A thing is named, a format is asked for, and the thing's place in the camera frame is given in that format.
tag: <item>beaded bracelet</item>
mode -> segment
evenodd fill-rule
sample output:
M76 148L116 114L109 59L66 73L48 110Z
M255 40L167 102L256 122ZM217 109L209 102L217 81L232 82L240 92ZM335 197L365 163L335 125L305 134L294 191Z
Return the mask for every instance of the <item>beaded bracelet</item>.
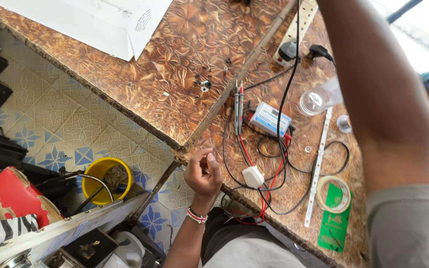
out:
M197 222L199 224L205 224L206 219L208 218L208 215L206 216L200 216L196 213L193 212L193 210L191 209L191 206L188 207L188 212L186 213L186 215L194 222Z

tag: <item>led strip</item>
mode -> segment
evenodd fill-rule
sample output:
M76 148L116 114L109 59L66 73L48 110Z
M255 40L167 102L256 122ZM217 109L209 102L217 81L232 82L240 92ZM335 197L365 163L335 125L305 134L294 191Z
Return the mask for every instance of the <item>led strip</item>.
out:
M324 156L325 140L327 139L327 132L329 131L330 119L332 118L332 107L327 109L325 115L324 130L322 131L322 137L320 138L319 153L317 155L317 164L314 171L314 177L312 179L312 186L310 188L309 205L307 206L306 220L304 226L309 227L310 218L312 217L312 209L314 208L314 199L316 198L317 182L319 181L320 166L322 164L322 157Z

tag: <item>white plug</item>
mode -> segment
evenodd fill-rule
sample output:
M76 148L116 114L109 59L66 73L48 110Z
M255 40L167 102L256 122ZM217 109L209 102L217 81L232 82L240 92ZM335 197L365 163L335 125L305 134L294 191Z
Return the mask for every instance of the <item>white plug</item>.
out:
M257 169L257 166L248 167L243 170L243 177L249 187L258 188L264 183L264 177Z

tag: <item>green paper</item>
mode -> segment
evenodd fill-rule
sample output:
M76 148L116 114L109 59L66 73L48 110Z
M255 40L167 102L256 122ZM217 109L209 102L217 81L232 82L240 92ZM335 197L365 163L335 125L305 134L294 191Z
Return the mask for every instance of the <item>green paper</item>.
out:
M328 207L336 207L342 201L342 190L334 184L329 184L325 204ZM340 214L324 211L322 225L320 226L319 241L320 247L324 247L336 252L344 249L345 235L349 223L350 204L347 210Z

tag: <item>power strip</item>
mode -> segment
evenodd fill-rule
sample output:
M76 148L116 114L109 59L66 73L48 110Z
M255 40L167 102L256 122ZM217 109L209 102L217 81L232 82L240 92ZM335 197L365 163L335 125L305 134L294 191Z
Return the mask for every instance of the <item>power strip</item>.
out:
M307 29L309 28L310 24L312 23L312 20L314 19L314 16L316 15L316 12L318 10L318 4L316 0L303 0L300 5L300 18L299 18L299 42L297 42L297 16L299 16L299 11L295 14L294 18L292 19L291 25L287 29L286 34L284 35L284 38L282 39L279 47L277 48L276 52L273 55L273 59L278 64L281 64L283 66L289 65L291 61L286 61L285 59L281 58L279 55L279 48L282 44L287 42L294 42L296 45L300 44L302 40L304 39L304 36L306 35Z

